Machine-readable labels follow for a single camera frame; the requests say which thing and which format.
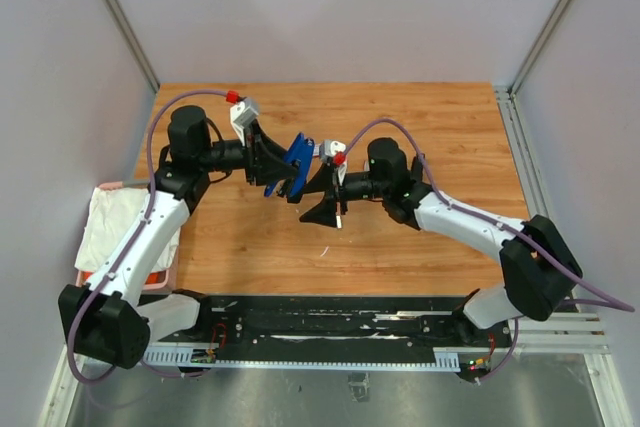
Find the gray wall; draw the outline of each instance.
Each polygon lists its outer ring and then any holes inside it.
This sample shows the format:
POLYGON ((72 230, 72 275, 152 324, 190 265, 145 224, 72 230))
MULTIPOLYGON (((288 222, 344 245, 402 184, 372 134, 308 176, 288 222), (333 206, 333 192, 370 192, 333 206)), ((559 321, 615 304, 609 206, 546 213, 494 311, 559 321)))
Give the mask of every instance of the gray wall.
MULTIPOLYGON (((639 89, 639 0, 575 0, 518 96, 553 214, 585 277, 636 307, 639 89)), ((640 423, 640 314, 601 313, 640 423)))
POLYGON ((512 80, 556 0, 120 0, 163 82, 512 80))
POLYGON ((152 95, 101 0, 0 0, 0 36, 0 412, 32 426, 93 186, 133 168, 152 95))

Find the gray floor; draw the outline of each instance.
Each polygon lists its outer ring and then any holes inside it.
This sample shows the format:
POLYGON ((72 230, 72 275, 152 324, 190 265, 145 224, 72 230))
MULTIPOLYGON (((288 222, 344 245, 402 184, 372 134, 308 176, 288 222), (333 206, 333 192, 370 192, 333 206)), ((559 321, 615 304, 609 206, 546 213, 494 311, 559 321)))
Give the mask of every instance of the gray floor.
POLYGON ((357 400, 349 372, 220 369, 161 382, 136 368, 92 387, 94 401, 80 389, 67 427, 603 425, 580 356, 514 359, 482 387, 439 373, 372 372, 368 383, 357 400))

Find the wall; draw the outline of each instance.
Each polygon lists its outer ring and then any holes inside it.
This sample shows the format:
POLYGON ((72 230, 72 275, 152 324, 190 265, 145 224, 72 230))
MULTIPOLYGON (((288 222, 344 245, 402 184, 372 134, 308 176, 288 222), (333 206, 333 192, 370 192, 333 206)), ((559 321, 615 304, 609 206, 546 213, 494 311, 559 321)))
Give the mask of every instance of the wall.
MULTIPOLYGON (((518 94, 552 213, 585 277, 640 307, 640 3, 575 0, 518 94)), ((602 309, 640 424, 640 314, 602 309)))
POLYGON ((556 0, 120 0, 163 82, 512 80, 556 0))
POLYGON ((2 424, 32 426, 94 185, 133 169, 152 94, 101 0, 0 0, 2 424))

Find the white towel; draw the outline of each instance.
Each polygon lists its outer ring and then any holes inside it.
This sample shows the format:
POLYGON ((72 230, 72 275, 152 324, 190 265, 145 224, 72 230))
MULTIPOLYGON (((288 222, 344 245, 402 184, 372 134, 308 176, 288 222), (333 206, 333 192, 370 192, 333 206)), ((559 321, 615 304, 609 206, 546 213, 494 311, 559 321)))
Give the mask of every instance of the white towel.
MULTIPOLYGON (((89 204, 89 219, 76 256, 76 269, 95 272, 116 249, 140 214, 146 189, 101 190, 96 188, 89 204)), ((152 272, 167 270, 173 262, 180 229, 171 237, 152 272)))

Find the wooden tabletop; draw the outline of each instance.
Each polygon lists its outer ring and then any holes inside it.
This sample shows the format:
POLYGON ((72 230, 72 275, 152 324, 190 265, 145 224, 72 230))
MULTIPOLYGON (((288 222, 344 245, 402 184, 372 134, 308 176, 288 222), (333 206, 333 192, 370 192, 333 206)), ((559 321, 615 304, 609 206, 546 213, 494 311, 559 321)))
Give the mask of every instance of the wooden tabletop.
MULTIPOLYGON (((261 108, 260 125, 288 148, 298 132, 317 142, 348 143, 369 121, 383 116, 404 124, 426 153, 439 187, 496 213, 526 218, 522 191, 493 90, 489 84, 163 84, 154 113, 175 95, 195 88, 234 89, 261 108)), ((236 138, 229 107, 215 96, 177 105, 200 105, 227 139, 236 138)), ((157 163, 168 143, 169 114, 153 141, 157 163)), ((366 146, 392 136, 413 152, 394 127, 375 127, 349 155, 362 170, 366 146)), ((146 176, 145 149, 137 175, 146 176)), ((312 166, 312 174, 318 168, 312 166)), ((212 179, 219 174, 211 174, 212 179)), ((207 293, 252 294, 467 294, 502 278, 500 267, 470 247, 417 232, 392 221, 383 208, 351 202, 341 230, 302 224, 298 216, 322 194, 299 205, 264 198, 236 172, 212 185, 182 229, 178 287, 207 293)))

